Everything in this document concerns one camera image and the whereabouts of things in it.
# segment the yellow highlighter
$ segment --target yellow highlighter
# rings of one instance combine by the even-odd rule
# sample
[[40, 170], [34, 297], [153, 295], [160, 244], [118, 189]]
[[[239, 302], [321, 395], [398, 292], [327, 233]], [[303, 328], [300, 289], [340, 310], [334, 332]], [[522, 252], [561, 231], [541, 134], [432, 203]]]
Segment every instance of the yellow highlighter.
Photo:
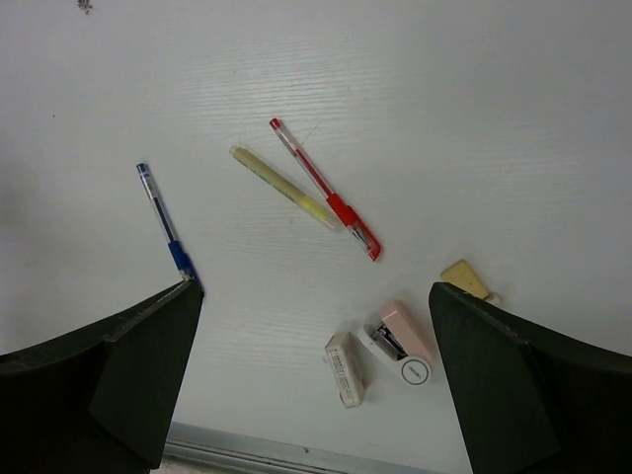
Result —
[[235, 145], [230, 149], [230, 154], [298, 207], [325, 225], [325, 227], [333, 231], [340, 230], [340, 221], [327, 207], [301, 191], [246, 148]]

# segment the metal strip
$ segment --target metal strip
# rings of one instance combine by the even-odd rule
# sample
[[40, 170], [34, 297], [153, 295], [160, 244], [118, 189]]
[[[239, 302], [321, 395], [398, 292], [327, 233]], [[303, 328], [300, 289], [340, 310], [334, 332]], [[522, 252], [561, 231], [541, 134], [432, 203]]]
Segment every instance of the metal strip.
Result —
[[435, 474], [423, 469], [180, 423], [171, 424], [165, 456], [200, 466], [261, 474]]

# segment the eraser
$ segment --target eraser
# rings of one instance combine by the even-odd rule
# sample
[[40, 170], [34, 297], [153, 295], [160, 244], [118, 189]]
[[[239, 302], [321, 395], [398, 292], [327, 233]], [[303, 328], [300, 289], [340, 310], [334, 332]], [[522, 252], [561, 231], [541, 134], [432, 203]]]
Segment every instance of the eraser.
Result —
[[449, 269], [444, 270], [441, 273], [441, 278], [478, 298], [485, 299], [490, 295], [485, 283], [476, 276], [470, 265], [464, 260], [459, 260]]
[[364, 377], [357, 362], [352, 335], [336, 333], [325, 346], [325, 353], [334, 371], [340, 399], [346, 408], [356, 407], [364, 400]]

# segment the blue pen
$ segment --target blue pen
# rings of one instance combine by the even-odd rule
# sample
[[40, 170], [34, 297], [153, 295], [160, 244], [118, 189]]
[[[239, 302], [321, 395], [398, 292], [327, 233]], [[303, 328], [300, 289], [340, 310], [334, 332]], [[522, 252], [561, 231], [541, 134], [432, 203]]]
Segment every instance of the blue pen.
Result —
[[174, 258], [174, 262], [176, 263], [176, 267], [178, 268], [180, 275], [184, 279], [193, 279], [199, 283], [198, 274], [196, 273], [194, 264], [189, 258], [189, 255], [187, 255], [183, 249], [182, 244], [178, 240], [178, 236], [174, 231], [174, 227], [169, 221], [165, 205], [160, 198], [160, 193], [158, 193], [158, 188], [154, 183], [154, 179], [149, 173], [149, 168], [146, 164], [140, 163], [136, 165], [136, 169], [138, 170], [140, 181], [142, 181], [145, 191], [147, 192], [147, 197], [156, 211], [160, 227], [162, 227], [162, 231], [167, 238], [167, 246], [169, 247], [171, 256]]

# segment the circular logo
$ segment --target circular logo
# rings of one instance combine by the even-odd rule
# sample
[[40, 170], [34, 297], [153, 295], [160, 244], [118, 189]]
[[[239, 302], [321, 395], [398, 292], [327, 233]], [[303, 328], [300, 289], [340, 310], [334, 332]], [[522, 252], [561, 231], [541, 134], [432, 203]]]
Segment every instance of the circular logo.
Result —
[[402, 365], [402, 377], [411, 385], [421, 385], [428, 380], [430, 373], [420, 360], [411, 359]]

